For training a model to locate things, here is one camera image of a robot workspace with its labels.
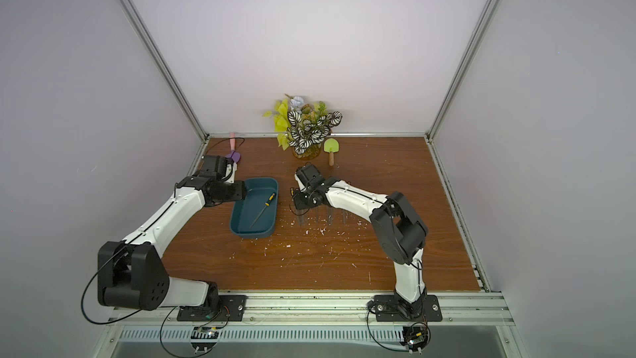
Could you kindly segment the teal plastic storage box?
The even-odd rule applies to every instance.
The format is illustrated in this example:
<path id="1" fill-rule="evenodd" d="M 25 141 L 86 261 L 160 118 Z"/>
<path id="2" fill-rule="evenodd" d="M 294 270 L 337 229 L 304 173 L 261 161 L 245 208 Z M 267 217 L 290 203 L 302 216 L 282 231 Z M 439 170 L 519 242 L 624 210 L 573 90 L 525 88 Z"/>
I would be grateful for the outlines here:
<path id="1" fill-rule="evenodd" d="M 270 237 L 274 230 L 278 210 L 278 181 L 271 177 L 256 177 L 245 181 L 248 194 L 244 200 L 235 202 L 230 217 L 230 230 L 243 239 Z M 254 218 L 262 210 L 270 195 L 276 192 L 270 207 L 263 213 L 257 224 L 250 229 Z"/>

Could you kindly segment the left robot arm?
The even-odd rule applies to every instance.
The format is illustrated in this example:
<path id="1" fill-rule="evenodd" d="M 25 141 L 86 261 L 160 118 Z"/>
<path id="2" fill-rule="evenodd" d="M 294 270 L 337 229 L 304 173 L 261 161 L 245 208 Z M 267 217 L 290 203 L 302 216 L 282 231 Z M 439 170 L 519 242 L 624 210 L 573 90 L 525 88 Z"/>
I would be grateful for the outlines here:
<path id="1" fill-rule="evenodd" d="M 100 305 L 152 311 L 160 307 L 220 310 L 215 283 L 170 276 L 163 255 L 184 225 L 200 210 L 245 199 L 247 188 L 235 179 L 230 157 L 205 156 L 190 176 L 145 223 L 98 253 L 97 299 Z"/>

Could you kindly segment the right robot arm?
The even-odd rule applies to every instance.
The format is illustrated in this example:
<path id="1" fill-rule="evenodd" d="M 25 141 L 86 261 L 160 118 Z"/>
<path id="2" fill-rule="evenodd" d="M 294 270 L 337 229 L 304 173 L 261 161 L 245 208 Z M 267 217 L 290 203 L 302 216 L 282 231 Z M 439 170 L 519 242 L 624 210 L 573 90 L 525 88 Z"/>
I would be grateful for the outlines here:
<path id="1" fill-rule="evenodd" d="M 297 210 L 327 206 L 367 220 L 382 251 L 394 262 L 394 307 L 407 318 L 422 313 L 427 296 L 423 251 L 428 228 L 404 194 L 367 192 L 335 177 L 324 177 L 308 163 L 296 169 L 291 196 Z"/>

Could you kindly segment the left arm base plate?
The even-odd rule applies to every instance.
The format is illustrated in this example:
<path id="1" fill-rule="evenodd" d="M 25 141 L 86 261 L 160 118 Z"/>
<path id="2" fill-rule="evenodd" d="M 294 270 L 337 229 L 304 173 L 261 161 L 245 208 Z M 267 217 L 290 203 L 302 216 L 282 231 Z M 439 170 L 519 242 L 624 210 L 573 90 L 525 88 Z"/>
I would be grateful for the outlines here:
<path id="1" fill-rule="evenodd" d="M 191 323 L 243 321 L 247 295 L 220 295 L 211 303 L 198 307 L 180 307 L 177 321 Z"/>

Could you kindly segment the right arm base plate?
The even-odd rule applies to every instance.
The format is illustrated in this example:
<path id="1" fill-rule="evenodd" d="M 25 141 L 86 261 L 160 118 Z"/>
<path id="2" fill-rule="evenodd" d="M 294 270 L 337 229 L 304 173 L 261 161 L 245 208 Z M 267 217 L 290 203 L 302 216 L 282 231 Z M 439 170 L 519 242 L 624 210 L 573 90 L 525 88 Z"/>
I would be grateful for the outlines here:
<path id="1" fill-rule="evenodd" d="M 397 295 L 375 295 L 368 301 L 367 308 L 377 322 L 433 322 L 443 320 L 441 305 L 435 295 L 422 295 L 414 303 Z"/>

